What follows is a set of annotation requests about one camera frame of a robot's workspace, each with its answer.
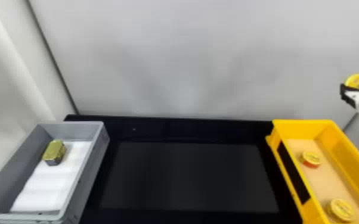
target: gray plastic bin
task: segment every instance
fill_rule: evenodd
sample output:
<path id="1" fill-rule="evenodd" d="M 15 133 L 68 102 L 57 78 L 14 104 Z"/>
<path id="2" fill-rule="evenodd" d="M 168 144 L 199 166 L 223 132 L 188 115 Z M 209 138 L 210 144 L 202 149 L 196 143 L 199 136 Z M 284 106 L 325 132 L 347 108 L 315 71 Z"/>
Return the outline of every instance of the gray plastic bin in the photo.
<path id="1" fill-rule="evenodd" d="M 38 165 L 48 143 L 92 141 L 61 210 L 10 213 L 10 208 Z M 0 223 L 78 223 L 99 170 L 109 136 L 102 122 L 62 122 L 37 125 L 0 170 Z"/>

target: black table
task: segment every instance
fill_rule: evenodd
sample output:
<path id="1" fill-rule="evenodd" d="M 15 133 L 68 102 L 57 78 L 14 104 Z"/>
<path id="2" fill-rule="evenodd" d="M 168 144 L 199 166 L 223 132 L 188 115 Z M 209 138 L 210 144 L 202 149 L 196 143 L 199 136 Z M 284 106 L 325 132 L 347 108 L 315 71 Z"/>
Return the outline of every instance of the black table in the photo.
<path id="1" fill-rule="evenodd" d="M 102 121 L 110 136 L 81 223 L 302 223 L 264 140 L 271 122 L 65 121 Z"/>

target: white wall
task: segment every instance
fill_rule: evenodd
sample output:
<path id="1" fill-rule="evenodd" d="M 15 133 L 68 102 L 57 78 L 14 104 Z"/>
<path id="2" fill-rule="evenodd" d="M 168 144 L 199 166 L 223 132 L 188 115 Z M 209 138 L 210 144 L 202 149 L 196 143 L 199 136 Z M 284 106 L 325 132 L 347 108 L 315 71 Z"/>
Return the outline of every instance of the white wall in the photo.
<path id="1" fill-rule="evenodd" d="M 268 120 L 354 110 L 356 0 L 30 0 L 86 114 Z"/>
<path id="2" fill-rule="evenodd" d="M 73 107 L 52 63 L 27 0 L 0 0 L 0 20 L 57 120 Z"/>
<path id="3" fill-rule="evenodd" d="M 73 113 L 23 2 L 0 5 L 0 166 L 37 123 Z"/>

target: plastic container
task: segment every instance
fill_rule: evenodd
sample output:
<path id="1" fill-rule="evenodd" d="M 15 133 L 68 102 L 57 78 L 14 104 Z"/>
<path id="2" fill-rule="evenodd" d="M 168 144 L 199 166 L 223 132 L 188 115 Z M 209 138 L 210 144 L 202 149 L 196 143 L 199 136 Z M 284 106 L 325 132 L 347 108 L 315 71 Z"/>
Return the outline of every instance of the plastic container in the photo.
<path id="1" fill-rule="evenodd" d="M 274 120 L 266 137 L 303 223 L 340 223 L 328 205 L 341 199 L 359 223 L 359 150 L 331 120 Z M 300 156 L 317 153 L 320 166 L 304 166 Z"/>
<path id="2" fill-rule="evenodd" d="M 91 141 L 63 208 L 46 213 L 10 213 L 12 204 L 53 139 Z M 0 170 L 0 223 L 78 223 L 109 140 L 102 122 L 37 125 Z"/>

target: yellow plastic bin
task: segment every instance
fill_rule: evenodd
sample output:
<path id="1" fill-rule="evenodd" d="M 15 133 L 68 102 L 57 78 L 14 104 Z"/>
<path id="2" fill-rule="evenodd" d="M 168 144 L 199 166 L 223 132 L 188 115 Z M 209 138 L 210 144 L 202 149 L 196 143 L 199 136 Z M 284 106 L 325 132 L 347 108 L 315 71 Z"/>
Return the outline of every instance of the yellow plastic bin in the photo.
<path id="1" fill-rule="evenodd" d="M 342 223 L 330 203 L 352 207 L 351 223 L 359 223 L 359 150 L 331 120 L 273 120 L 266 141 L 285 178 L 303 223 Z M 304 164 L 309 151 L 318 167 Z"/>

